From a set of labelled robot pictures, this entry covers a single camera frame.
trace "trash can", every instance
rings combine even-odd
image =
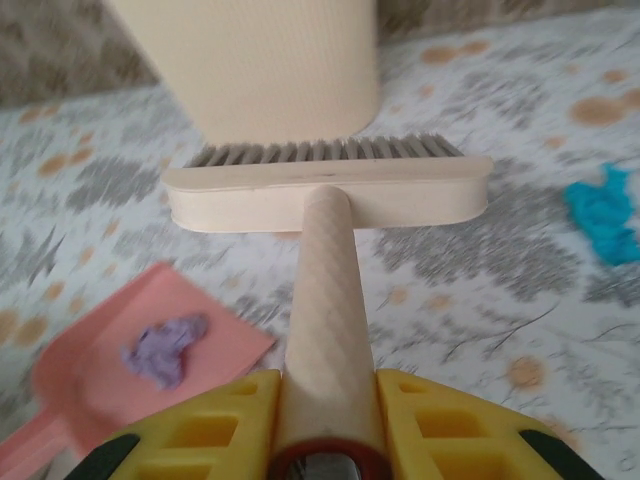
[[[375,0],[109,0],[210,144],[351,135],[379,108]]]

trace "floor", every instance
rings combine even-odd
[[[363,132],[496,161],[481,218],[358,232],[377,365],[537,417],[609,480],[640,471],[640,266],[599,262],[562,191],[640,166],[639,48],[640,10],[387,46]],[[43,346],[155,261],[284,338],[296,235],[172,225],[158,176],[202,142],[162,87],[5,111],[0,139],[0,438],[36,410]]]

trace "broom handle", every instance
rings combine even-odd
[[[351,207],[336,187],[305,202],[279,409],[276,455],[332,440],[385,452]]]

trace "pink dustpan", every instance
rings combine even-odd
[[[145,327],[204,313],[209,330],[185,354],[185,379],[159,391],[120,359]],[[122,427],[227,383],[273,344],[168,265],[156,265],[65,330],[34,366],[42,410],[0,445],[0,480],[25,480],[70,447],[85,456]]]

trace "bristle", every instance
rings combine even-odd
[[[368,160],[393,158],[462,157],[463,153],[440,135],[350,138],[346,141],[319,141],[286,145],[241,144],[205,149],[189,167],[255,165],[322,160]]]

